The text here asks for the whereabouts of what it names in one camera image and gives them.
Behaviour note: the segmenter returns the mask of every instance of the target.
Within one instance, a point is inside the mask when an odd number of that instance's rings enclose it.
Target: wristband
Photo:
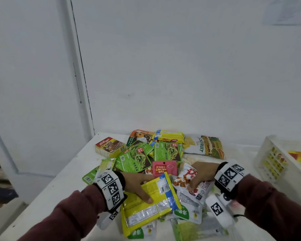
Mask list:
[[[121,180],[123,185],[125,185],[123,175],[113,171],[104,172],[94,179],[94,183],[100,188],[104,195],[107,211],[111,214],[114,213],[127,198],[127,195],[124,194]]]
[[[216,171],[215,186],[221,190],[221,193],[235,199],[237,197],[237,184],[248,174],[249,172],[237,163],[223,162]]]

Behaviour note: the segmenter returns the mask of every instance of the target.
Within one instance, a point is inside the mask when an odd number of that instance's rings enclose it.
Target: plastic bin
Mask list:
[[[301,165],[288,151],[301,151],[301,140],[267,136],[254,160],[254,167],[264,180],[301,204]]]

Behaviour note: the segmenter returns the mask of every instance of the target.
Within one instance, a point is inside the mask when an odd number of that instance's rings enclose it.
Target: kellogg's coco pops box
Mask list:
[[[126,145],[111,137],[107,137],[95,144],[95,151],[107,158],[116,158],[124,149]]]

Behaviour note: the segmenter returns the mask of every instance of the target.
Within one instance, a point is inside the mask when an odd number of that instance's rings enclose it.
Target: white panel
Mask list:
[[[19,172],[55,176],[89,141],[63,4],[0,0],[1,147]],[[50,180],[33,188],[40,192]]]
[[[72,0],[97,131],[301,137],[301,27],[270,0]]]

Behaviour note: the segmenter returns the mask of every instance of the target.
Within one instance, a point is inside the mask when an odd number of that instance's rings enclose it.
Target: red logo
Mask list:
[[[102,145],[106,144],[108,141],[112,140],[113,138],[108,137],[100,141],[99,143],[96,144],[96,146],[101,147]]]

